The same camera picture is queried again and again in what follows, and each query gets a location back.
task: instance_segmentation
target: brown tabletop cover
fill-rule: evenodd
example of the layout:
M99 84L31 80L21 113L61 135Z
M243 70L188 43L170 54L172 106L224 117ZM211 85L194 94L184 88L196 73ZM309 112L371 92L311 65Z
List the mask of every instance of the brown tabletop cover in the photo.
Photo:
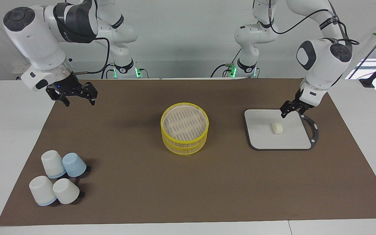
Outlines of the brown tabletop cover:
M376 176L329 95L306 113L320 130L314 149L249 147L245 110L278 109L300 81L93 81L94 107L81 98L54 105L0 226L376 218ZM178 102L210 119L207 143L193 156L170 153L161 139L161 115ZM33 200L28 184L45 174L40 156L51 149L92 166L75 204Z

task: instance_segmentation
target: green indicator light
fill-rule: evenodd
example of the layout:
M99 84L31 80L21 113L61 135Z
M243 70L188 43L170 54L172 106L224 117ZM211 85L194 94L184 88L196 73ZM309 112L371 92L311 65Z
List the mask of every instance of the green indicator light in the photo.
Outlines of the green indicator light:
M237 71L237 68L233 67L233 69L231 70L230 76L231 77L235 77L236 76L236 71Z
M140 78L142 76L142 73L140 73L140 70L136 68L136 76L137 78Z

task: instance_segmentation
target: wall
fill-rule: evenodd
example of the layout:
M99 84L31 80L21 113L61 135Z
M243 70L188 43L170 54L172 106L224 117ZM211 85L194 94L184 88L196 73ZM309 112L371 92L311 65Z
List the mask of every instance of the wall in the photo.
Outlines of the wall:
M59 0L0 0L0 79L12 78L12 68L26 63L2 30L5 13L18 6L55 5L57 2ZM349 36L361 41L361 46L354 50L354 67L375 44L372 33L376 32L376 2L331 2L347 25ZM236 27L255 23L251 0L237 3L230 0L121 0L120 6L126 21L139 32L139 39L128 47L151 77L210 76L215 67L230 62L238 51L239 46L234 41ZM279 1L275 17L280 30L302 19L288 10L285 1ZM318 25L307 20L275 42L259 45L261 77L303 77L305 73L295 61L296 50L303 41L320 37ZM61 43L61 47L73 58L76 71L97 70L105 59L106 49L96 43Z

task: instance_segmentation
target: plastic cup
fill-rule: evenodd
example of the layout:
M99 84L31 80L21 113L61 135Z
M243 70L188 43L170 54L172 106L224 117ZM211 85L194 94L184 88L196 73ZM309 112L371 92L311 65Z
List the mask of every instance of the plastic cup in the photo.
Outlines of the plastic cup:
M68 153L62 161L69 177L78 177L86 170L85 162L76 153Z
M62 204L70 204L79 196L79 188L68 179L60 179L53 185L53 192Z
M44 171L50 179L57 179L66 173L62 157L56 150L50 150L41 156Z
M37 205L41 207L48 206L57 199L53 192L53 183L46 176L34 178L28 187Z

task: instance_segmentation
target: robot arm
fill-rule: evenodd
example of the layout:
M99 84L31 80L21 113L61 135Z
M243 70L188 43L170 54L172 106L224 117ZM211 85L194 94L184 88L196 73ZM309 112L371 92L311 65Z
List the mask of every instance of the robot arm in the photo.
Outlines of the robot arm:
M65 53L44 21L44 8L20 7L9 11L4 26L9 38L31 62L31 67L21 76L33 91L46 88L52 100L69 106L67 96L86 98L95 104L98 92L87 82L81 85L73 74Z
M33 91L46 88L52 100L66 106L67 96L86 98L94 105L98 92L90 82L79 83L59 42L91 43L97 37L106 38L110 46L97 42L110 48L118 74L128 78L141 76L129 49L123 45L136 41L137 33L124 21L116 0L16 8L4 17L4 26L9 38L31 62L21 76L23 82Z
M253 13L258 24L245 25L236 30L236 42L242 47L237 61L239 76L250 77L254 73L259 55L256 44L272 42L278 34L282 34L276 32L273 19L276 3L277 0L257 0ZM286 101L280 108L283 118L292 111L304 113L318 106L352 58L351 40L344 33L330 1L287 0L287 5L296 14L311 15L310 18L319 24L324 38L305 41L299 47L297 60L308 72L295 99Z
M273 12L278 0L272 2ZM244 25L236 29L235 40L241 50L237 60L237 76L251 77L256 70L259 56L257 44L270 43L277 39L278 35L271 30L271 24L275 30L277 26L268 17L269 0L257 0L253 8L253 15L258 20L257 24Z
M297 1L287 0L289 9L300 15L310 15L321 11L310 18L320 27L324 38L305 41L297 51L297 60L307 70L300 89L293 101L286 101L280 108L285 118L290 112L306 110L320 104L323 96L342 76L352 58L352 43L344 33L339 17L328 0Z
M105 37L111 43L110 52L114 59L116 74L120 78L138 78L141 76L136 62L125 43L137 40L137 32L125 20L116 0L98 0L99 37ZM98 41L107 47L105 41Z

